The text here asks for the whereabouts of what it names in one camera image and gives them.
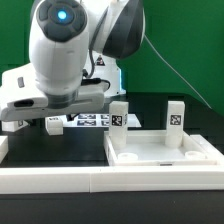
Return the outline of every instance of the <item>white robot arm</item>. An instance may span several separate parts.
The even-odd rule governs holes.
[[[3,74],[0,120],[91,112],[105,85],[83,77],[87,54],[123,59],[141,45],[141,0],[36,0],[31,11],[30,64]]]

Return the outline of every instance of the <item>white rectangular block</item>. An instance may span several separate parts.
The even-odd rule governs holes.
[[[182,101],[169,101],[167,111],[167,136],[165,144],[178,148],[182,144],[185,104]]]
[[[91,168],[3,168],[0,194],[89,192]]]
[[[45,127],[49,135],[63,135],[63,122],[59,117],[46,117]]]
[[[28,125],[26,121],[2,121],[2,131],[15,132]]]
[[[128,129],[128,102],[113,101],[109,106],[109,136],[118,148],[126,145]]]
[[[223,189],[223,168],[117,167],[91,174],[90,192]]]

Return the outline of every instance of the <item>green backdrop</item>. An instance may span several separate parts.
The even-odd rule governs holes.
[[[0,73],[29,62],[33,0],[1,3]],[[146,35],[159,53],[224,115],[224,1],[144,0]],[[119,61],[128,92],[177,92],[198,98],[152,51]]]

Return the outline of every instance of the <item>black table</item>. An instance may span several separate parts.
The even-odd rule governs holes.
[[[168,100],[184,101],[185,132],[201,134],[224,153],[224,117],[188,95],[128,93],[113,100],[128,101],[129,113],[146,130],[165,129]],[[108,108],[109,102],[98,113]],[[64,128],[63,136],[48,136],[44,120],[36,120],[7,133],[9,153],[1,167],[108,166],[105,129]],[[224,191],[0,195],[0,217],[2,224],[224,223]]]

